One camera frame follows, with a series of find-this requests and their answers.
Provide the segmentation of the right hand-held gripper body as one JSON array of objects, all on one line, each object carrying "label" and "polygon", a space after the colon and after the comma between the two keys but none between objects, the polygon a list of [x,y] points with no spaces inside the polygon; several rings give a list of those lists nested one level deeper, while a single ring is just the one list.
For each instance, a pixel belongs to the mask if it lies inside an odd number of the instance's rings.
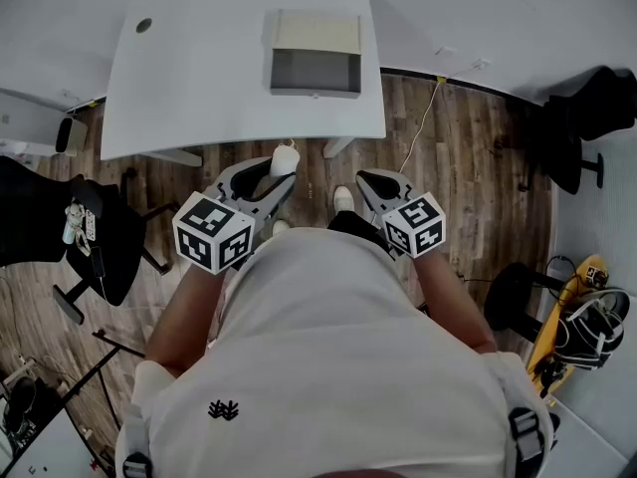
[{"label": "right hand-held gripper body", "polygon": [[446,215],[431,192],[373,194],[372,207],[385,240],[397,252],[418,258],[445,242]]}]

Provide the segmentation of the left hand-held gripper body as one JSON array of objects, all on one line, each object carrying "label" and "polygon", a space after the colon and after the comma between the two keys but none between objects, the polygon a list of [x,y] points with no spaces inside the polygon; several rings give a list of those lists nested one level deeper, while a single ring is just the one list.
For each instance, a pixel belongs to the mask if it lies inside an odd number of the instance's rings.
[{"label": "left hand-held gripper body", "polygon": [[273,193],[221,200],[195,191],[172,219],[176,252],[213,275],[238,269],[273,213]]}]

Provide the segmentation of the small white object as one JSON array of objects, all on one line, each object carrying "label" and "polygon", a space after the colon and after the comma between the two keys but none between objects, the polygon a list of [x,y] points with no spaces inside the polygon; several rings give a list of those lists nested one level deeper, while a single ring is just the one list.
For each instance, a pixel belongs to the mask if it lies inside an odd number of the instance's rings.
[{"label": "small white object", "polygon": [[297,146],[292,144],[279,144],[273,154],[270,166],[270,175],[274,178],[283,177],[295,173],[300,161]]}]

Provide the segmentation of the beige grey box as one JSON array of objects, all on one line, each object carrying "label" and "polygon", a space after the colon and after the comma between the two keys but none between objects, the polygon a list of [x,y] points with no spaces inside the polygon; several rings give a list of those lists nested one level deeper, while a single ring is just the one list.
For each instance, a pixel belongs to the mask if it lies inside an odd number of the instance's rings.
[{"label": "beige grey box", "polygon": [[359,15],[279,9],[269,15],[274,95],[356,99],[361,93]]}]

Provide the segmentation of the person's left forearm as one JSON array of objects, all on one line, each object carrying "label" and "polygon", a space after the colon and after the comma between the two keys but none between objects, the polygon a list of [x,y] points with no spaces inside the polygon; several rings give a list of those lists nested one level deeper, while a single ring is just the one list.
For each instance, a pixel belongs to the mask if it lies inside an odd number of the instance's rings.
[{"label": "person's left forearm", "polygon": [[225,276],[188,269],[148,339],[146,360],[179,377],[203,357]]}]

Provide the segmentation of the person's right forearm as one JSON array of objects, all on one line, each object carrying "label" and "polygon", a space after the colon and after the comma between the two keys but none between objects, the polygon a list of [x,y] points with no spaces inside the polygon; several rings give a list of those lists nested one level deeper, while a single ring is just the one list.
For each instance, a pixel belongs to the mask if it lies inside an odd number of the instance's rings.
[{"label": "person's right forearm", "polygon": [[495,338],[486,319],[445,256],[433,250],[412,263],[430,318],[476,353],[495,353]]}]

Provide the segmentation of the person's black trousers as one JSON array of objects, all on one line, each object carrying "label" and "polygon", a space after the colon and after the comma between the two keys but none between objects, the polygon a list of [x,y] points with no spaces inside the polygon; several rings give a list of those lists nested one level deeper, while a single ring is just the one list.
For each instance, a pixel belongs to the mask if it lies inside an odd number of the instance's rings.
[{"label": "person's black trousers", "polygon": [[380,247],[385,253],[390,254],[390,247],[380,235],[380,230],[353,210],[337,212],[329,222],[327,229],[367,240]]}]

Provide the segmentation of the white table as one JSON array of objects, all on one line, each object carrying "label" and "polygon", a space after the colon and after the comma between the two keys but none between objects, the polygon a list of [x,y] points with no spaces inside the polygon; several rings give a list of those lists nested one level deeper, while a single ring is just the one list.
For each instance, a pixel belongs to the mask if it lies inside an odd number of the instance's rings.
[{"label": "white table", "polygon": [[[362,22],[356,99],[274,95],[269,15],[354,14]],[[151,18],[143,34],[135,27]],[[195,145],[321,138],[333,158],[358,138],[386,136],[370,0],[130,0],[106,92],[101,157],[137,154],[190,166]]]}]

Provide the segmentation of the black round stool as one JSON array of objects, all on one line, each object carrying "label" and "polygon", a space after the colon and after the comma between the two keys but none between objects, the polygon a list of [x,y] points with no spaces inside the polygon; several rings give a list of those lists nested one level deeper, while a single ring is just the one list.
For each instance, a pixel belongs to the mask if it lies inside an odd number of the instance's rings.
[{"label": "black round stool", "polygon": [[484,316],[493,331],[512,330],[534,343],[542,323],[526,312],[534,285],[560,292],[564,282],[522,263],[508,265],[492,282]]}]

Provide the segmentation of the pale green bottle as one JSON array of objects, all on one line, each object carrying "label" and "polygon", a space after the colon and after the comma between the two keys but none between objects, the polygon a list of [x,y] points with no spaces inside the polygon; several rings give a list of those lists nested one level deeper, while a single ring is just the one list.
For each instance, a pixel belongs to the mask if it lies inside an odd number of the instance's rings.
[{"label": "pale green bottle", "polygon": [[63,242],[72,245],[77,238],[77,233],[82,229],[84,208],[81,204],[71,203],[66,209],[66,223],[63,232]]}]

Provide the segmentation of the person's white shirt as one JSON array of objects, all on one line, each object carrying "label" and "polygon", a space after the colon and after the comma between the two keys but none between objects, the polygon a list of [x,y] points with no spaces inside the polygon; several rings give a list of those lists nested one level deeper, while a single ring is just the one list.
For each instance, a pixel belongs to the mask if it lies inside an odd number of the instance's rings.
[{"label": "person's white shirt", "polygon": [[520,357],[419,312],[388,254],[293,228],[233,278],[179,377],[144,359],[117,478],[535,478],[554,428]]}]

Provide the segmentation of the yellow board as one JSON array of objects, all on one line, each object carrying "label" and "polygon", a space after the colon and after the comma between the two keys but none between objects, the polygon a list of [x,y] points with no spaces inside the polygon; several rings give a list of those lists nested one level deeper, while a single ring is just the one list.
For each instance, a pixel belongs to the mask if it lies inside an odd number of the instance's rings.
[{"label": "yellow board", "polygon": [[535,369],[541,361],[553,355],[559,317],[562,310],[570,302],[574,302],[579,296],[594,291],[593,286],[586,279],[586,274],[590,268],[600,270],[604,274],[607,273],[604,259],[597,254],[590,255],[561,285],[560,290],[558,290],[557,287],[548,288],[551,294],[556,292],[556,298],[554,299],[552,308],[548,311],[546,319],[539,328],[531,350],[531,356],[527,363],[527,373],[533,383],[534,391],[541,397],[545,397],[550,393],[553,393],[565,380],[568,379],[574,370],[572,365],[567,364],[564,368],[562,377],[554,380],[548,387],[545,387],[541,383],[541,374]]}]

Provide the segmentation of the small black-lined bin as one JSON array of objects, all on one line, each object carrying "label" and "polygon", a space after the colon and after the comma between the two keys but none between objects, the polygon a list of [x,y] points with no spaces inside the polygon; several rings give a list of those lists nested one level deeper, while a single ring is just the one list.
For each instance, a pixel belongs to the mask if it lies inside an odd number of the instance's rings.
[{"label": "small black-lined bin", "polygon": [[77,119],[66,117],[62,119],[55,142],[55,151],[70,157],[75,157],[85,150],[88,136],[88,126]]}]

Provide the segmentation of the black mesh office chair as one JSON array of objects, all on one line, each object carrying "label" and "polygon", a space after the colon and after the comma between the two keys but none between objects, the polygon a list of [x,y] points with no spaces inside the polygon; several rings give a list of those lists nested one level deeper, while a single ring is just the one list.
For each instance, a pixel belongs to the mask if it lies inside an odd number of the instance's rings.
[{"label": "black mesh office chair", "polygon": [[[19,263],[67,261],[79,275],[79,283],[69,292],[53,288],[53,298],[76,324],[84,314],[76,301],[92,289],[112,306],[120,305],[130,290],[139,264],[146,261],[160,275],[171,269],[159,263],[146,249],[147,223],[166,211],[176,212],[175,202],[164,204],[145,215],[127,202],[127,183],[137,172],[127,169],[119,184],[102,185],[77,175],[68,181],[46,178],[18,161],[0,156],[0,267]],[[71,203],[84,208],[82,229],[72,245],[63,242],[65,209]],[[85,235],[85,210],[96,217],[96,240]],[[97,278],[91,248],[102,250],[106,275]]]}]

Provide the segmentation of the black padded office chair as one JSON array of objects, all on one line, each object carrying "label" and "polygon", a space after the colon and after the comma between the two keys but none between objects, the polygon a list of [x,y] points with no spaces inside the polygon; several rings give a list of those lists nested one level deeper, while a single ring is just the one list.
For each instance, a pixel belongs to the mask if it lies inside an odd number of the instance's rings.
[{"label": "black padded office chair", "polygon": [[601,66],[574,82],[577,91],[569,96],[549,96],[529,116],[527,178],[519,184],[521,192],[531,190],[538,169],[571,195],[578,192],[584,170],[595,174],[596,186],[601,189],[603,155],[585,159],[583,144],[628,129],[637,121],[637,76],[632,71]]}]

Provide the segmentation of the white desk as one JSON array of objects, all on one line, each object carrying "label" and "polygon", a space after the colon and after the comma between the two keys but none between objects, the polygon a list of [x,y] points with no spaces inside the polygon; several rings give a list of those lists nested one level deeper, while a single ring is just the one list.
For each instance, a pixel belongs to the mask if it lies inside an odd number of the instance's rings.
[{"label": "white desk", "polygon": [[108,478],[63,407],[20,451],[0,478]]}]

